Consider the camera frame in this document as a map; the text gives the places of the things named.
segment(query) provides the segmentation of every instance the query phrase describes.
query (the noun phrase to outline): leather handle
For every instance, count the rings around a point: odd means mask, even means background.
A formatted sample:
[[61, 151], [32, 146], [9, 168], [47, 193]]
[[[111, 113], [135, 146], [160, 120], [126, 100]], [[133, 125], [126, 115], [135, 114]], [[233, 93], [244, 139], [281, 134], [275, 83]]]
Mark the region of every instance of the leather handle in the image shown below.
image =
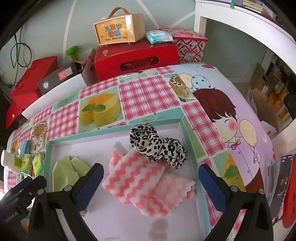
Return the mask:
[[128, 10], [126, 10], [123, 7], [116, 7], [112, 10], [112, 12], [110, 13], [110, 15], [107, 17], [107, 19], [111, 18], [118, 10], [122, 9], [124, 11], [125, 14], [130, 14]]

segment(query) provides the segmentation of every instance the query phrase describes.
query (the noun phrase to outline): pink bow tie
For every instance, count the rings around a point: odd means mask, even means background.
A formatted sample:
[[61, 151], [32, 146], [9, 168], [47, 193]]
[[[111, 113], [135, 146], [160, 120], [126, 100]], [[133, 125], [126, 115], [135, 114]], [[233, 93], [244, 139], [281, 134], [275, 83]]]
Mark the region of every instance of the pink bow tie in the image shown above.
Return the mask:
[[240, 144], [241, 144], [241, 142], [239, 140], [237, 140], [235, 144], [231, 145], [232, 150], [235, 150], [237, 148], [237, 146]]

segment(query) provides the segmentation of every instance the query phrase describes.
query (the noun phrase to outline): red box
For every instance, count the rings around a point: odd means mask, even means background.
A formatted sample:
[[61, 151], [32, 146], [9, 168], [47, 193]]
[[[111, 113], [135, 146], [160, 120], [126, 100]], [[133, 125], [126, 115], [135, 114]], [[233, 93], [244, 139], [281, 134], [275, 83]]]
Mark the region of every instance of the red box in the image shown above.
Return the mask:
[[186, 28], [160, 28], [170, 33], [179, 48], [179, 60], [182, 62], [202, 62], [205, 43], [208, 39]]
[[171, 42], [152, 45], [146, 38], [99, 47], [94, 60], [99, 81], [174, 64], [179, 64], [177, 45]]
[[26, 109], [41, 96], [38, 82], [57, 69], [56, 56], [34, 60], [9, 97], [15, 101], [20, 109]]

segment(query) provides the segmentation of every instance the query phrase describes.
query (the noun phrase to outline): leopard print scrunchie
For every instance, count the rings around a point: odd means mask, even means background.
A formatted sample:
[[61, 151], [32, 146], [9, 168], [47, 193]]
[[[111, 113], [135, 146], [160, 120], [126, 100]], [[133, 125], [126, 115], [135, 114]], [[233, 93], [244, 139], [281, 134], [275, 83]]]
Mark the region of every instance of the leopard print scrunchie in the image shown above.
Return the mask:
[[145, 154], [149, 161], [163, 158], [174, 169], [178, 169], [186, 161], [183, 145], [177, 139], [159, 137], [149, 123], [134, 126], [130, 131], [130, 141], [132, 147]]

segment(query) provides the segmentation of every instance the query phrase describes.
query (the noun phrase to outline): white shelf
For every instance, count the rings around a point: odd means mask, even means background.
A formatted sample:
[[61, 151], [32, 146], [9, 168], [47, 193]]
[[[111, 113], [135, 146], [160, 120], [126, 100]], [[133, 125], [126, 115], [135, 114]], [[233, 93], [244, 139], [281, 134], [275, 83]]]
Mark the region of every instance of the white shelf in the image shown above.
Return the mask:
[[207, 0], [195, 2], [194, 30], [196, 32], [205, 33], [207, 18], [230, 25], [266, 45], [296, 73], [296, 43], [281, 27], [242, 7], [235, 6], [232, 9], [229, 4]]

